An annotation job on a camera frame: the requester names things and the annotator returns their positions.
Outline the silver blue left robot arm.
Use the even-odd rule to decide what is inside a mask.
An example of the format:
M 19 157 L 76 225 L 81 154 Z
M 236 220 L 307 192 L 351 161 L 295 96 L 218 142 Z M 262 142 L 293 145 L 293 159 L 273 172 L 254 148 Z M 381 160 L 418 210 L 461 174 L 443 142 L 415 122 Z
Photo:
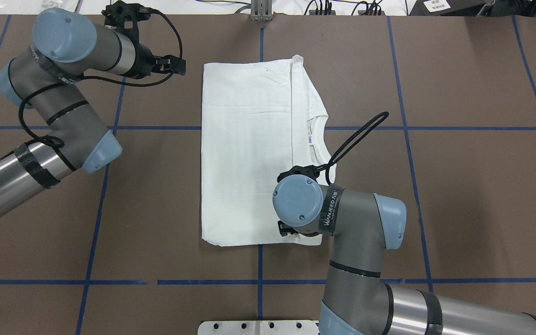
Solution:
M 114 161 L 122 146 L 77 87 L 99 80 L 153 87 L 184 75 L 181 36 L 158 9 L 118 0 L 98 25 L 53 7 L 39 13 L 32 41 L 0 72 L 0 93 L 15 104 L 28 135 L 0 158 L 0 217 L 76 170 L 92 174 Z M 179 54 L 157 56 L 140 41 L 138 24 L 159 15 L 177 38 Z

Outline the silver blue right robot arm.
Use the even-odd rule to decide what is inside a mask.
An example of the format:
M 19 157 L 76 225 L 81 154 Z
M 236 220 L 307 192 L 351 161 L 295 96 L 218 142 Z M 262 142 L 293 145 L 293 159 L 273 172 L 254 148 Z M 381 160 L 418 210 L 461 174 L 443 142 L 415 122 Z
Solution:
M 536 315 L 499 310 L 381 281 L 386 250 L 402 245 L 405 204 L 321 185 L 321 167 L 294 166 L 273 193 L 280 234 L 333 237 L 321 335 L 536 335 Z

